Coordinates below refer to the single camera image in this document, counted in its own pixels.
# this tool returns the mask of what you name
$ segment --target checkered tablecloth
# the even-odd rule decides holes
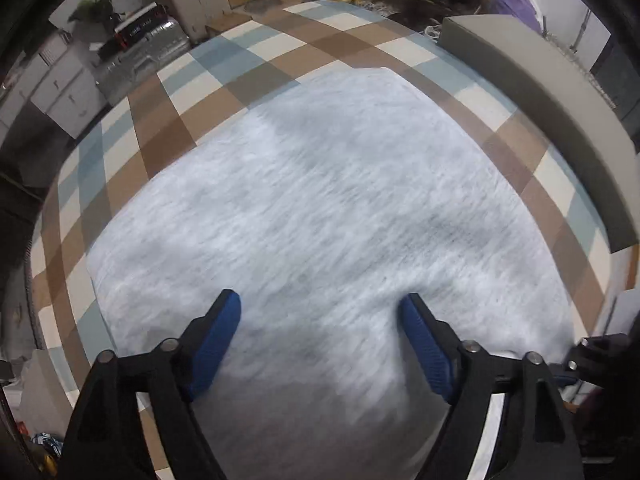
[[[97,353],[113,348],[86,268],[111,218],[155,174],[216,127],[320,72],[385,66],[449,114],[529,208],[572,299],[576,337],[607,289],[604,226],[584,187],[544,135],[499,90],[428,38],[372,12],[309,2],[270,12],[201,44],[120,102],[75,149],[33,236],[33,303],[73,404]],[[148,410],[157,469],[166,466]]]

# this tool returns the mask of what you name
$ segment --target white fluffy cloth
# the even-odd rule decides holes
[[[220,126],[118,213],[88,265],[120,355],[240,294],[194,404],[232,480],[414,478],[446,405],[398,327],[408,292],[491,352],[553,361],[572,344],[525,205],[387,69],[318,76]]]

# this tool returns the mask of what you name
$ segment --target ridged blue grip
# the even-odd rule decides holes
[[[238,323],[240,323],[240,296],[232,292],[226,298],[218,317],[193,357],[193,381],[188,387],[191,399],[195,399],[211,386]]]
[[[429,386],[449,402],[454,391],[452,363],[436,343],[433,334],[408,296],[402,298],[400,302],[400,319]]]

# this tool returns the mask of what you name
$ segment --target bolt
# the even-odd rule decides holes
[[[163,352],[173,352],[180,343],[175,337],[170,337],[169,339],[165,339],[160,343],[160,349]]]
[[[111,361],[114,357],[116,357],[116,354],[114,354],[113,350],[103,350],[98,354],[96,360],[99,363],[105,364]]]
[[[545,360],[538,352],[527,352],[527,359],[535,365],[541,365]]]
[[[474,341],[473,339],[465,339],[462,342],[462,348],[464,348],[467,352],[471,352],[472,354],[478,353],[482,348],[478,341]]]

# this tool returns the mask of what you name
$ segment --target purple cloth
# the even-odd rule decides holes
[[[492,0],[489,14],[510,14],[537,33],[542,33],[536,19],[536,9],[529,0]]]

